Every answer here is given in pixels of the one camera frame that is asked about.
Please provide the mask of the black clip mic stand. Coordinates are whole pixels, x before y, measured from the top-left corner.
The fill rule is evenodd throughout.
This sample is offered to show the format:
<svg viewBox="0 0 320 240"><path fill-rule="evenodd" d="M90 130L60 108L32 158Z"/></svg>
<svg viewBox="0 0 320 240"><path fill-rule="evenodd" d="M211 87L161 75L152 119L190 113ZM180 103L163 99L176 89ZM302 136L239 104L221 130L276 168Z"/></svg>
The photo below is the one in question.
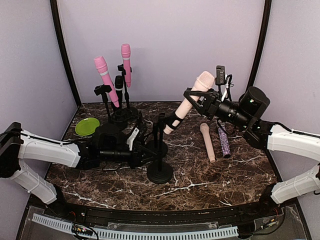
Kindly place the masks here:
<svg viewBox="0 0 320 240"><path fill-rule="evenodd" d="M109 105L108 105L109 99L107 96L107 94L110 93L111 90L112 89L109 85L102 84L102 85L98 85L95 87L94 93L96 96L101 95L102 102L104 103L106 111L107 111L107 116L108 116L107 121L109 124L114 124L114 120L113 120L111 113L110 113L110 109L109 109Z"/></svg>

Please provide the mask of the black tripod mic stand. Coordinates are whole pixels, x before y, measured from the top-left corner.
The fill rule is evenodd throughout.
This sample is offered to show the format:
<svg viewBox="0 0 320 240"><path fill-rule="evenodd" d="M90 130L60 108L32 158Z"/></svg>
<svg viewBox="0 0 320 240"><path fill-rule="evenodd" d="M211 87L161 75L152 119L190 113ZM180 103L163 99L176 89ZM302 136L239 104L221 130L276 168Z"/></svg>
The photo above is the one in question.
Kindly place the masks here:
<svg viewBox="0 0 320 240"><path fill-rule="evenodd" d="M135 117L134 119L130 119L130 112L127 111L126 108L122 108L122 109L118 109L118 110L114 111L112 114L112 118L113 118L114 124L117 125L122 130L124 130L128 126L129 122L131 122L131 121L135 121L135 125L140 124L140 123L147 125L143 119L143 115L142 115L141 111L138 111L137 117ZM135 141L135 142L144 144L146 133L147 133L147 130L144 134L144 139L142 141Z"/></svg>

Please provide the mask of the pink microphone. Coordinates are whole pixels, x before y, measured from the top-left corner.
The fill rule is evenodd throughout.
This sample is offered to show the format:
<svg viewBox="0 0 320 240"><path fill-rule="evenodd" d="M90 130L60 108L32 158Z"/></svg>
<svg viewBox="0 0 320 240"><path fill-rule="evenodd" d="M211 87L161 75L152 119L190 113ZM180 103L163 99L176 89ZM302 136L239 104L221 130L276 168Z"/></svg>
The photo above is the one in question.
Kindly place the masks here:
<svg viewBox="0 0 320 240"><path fill-rule="evenodd" d="M119 98L117 96L114 84L109 74L108 65L103 56L97 56L94 58L95 68L101 76L101 79L104 85L110 87L109 97L111 102L114 104L116 108L120 107Z"/></svg>
<svg viewBox="0 0 320 240"><path fill-rule="evenodd" d="M125 70L124 80L128 88L132 84L131 76L131 46L129 43L123 43L121 45L121 56L123 61L123 69Z"/></svg>

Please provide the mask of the purple rhinestone microphone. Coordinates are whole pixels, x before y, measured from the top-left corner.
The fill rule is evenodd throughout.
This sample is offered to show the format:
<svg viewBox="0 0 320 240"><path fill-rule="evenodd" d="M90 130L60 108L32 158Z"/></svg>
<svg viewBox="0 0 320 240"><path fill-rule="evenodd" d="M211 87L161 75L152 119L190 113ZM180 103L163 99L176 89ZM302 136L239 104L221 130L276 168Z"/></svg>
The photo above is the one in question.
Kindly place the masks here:
<svg viewBox="0 0 320 240"><path fill-rule="evenodd" d="M230 158L231 151L230 151L230 145L229 145L227 131L225 128L225 124L223 122L221 122L220 120L217 120L217 131L218 131L218 135L219 135L219 139L220 139L222 156L226 159Z"/></svg>

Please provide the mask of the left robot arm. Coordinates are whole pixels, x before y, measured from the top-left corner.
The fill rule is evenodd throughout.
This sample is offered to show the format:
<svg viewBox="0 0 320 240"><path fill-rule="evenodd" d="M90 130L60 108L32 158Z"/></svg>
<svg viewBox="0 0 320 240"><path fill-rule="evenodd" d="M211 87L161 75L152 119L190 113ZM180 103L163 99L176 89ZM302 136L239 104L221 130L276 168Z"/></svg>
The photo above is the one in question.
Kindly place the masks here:
<svg viewBox="0 0 320 240"><path fill-rule="evenodd" d="M124 134L116 125L98 126L91 138L58 141L35 135L13 122L0 135L0 176L18 183L38 197L60 218L67 218L70 206L63 201L59 187L47 182L32 170L26 159L56 163L79 170L90 170L101 162L125 162L130 168L140 167L159 155L147 147L145 128L136 125Z"/></svg>

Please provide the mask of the black front rail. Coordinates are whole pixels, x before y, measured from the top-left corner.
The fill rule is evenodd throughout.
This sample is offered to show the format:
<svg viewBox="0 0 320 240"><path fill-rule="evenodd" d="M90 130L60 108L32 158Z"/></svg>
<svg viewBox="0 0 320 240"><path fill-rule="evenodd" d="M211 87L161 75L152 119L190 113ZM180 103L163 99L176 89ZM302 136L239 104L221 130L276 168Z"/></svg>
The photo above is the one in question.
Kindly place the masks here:
<svg viewBox="0 0 320 240"><path fill-rule="evenodd" d="M133 193L121 189L118 192L71 192L64 191L66 206L71 211L69 221L89 225L106 226L109 223L182 225L218 222L219 225L250 225L262 217L283 214L285 206L297 204L297 199L288 200L280 206L264 206L258 201L227 205L215 195L209 200L200 194L168 193L151 195Z"/></svg>

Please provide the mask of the green round plate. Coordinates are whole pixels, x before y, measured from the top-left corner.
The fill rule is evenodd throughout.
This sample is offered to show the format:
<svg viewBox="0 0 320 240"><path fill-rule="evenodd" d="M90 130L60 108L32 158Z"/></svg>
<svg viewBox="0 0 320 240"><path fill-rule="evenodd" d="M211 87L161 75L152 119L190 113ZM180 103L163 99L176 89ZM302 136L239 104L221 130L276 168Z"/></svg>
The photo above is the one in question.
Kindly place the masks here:
<svg viewBox="0 0 320 240"><path fill-rule="evenodd" d="M80 120L75 126L75 133L85 137L92 135L96 128L100 126L100 121L94 117L88 117Z"/></svg>

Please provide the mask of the round-base stand of tall beige mic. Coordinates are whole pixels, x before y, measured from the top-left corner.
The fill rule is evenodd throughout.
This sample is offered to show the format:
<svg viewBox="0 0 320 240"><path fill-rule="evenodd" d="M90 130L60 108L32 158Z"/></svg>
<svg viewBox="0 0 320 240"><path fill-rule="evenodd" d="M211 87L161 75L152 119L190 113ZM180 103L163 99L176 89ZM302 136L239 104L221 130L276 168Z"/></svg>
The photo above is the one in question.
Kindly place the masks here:
<svg viewBox="0 0 320 240"><path fill-rule="evenodd" d="M165 113L160 113L157 122L154 122L152 126L152 135L155 144L159 143L161 145L161 143L164 142L164 130L166 127L170 128L170 134L182 121L181 118L176 116L175 112L167 117L165 117ZM173 176L172 166L163 161L161 155L157 155L154 158L157 159L157 161L147 167L147 178L155 184L165 184L169 182Z"/></svg>

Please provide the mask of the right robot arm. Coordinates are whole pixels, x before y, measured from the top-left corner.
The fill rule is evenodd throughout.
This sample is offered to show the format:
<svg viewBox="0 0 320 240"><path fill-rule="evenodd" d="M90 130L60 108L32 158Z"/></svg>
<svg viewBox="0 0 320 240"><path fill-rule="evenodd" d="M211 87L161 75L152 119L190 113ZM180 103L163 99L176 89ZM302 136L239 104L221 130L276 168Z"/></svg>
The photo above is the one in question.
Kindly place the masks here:
<svg viewBox="0 0 320 240"><path fill-rule="evenodd" d="M223 100L221 95L210 89L207 92L191 90L184 97L202 116L212 120L233 124L243 134L245 141L253 148L280 151L320 160L320 136L315 133L294 130L280 122L262 120L261 117L270 104L270 99L257 87L251 86L238 102ZM255 213L266 217L274 210L275 204L303 196L320 193L320 166L289 180L268 185L255 205Z"/></svg>

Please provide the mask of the beige microphone round head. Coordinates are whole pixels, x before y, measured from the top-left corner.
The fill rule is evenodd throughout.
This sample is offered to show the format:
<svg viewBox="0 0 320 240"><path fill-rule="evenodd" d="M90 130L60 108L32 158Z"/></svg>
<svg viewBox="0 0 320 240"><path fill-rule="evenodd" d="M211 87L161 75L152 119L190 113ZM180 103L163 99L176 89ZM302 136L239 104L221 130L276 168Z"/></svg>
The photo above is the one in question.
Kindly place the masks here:
<svg viewBox="0 0 320 240"><path fill-rule="evenodd" d="M202 136L203 136L208 159L211 163L215 163L216 155L215 155L215 151L214 151L211 136L210 136L209 126L206 123L201 123L200 132L202 133Z"/></svg>

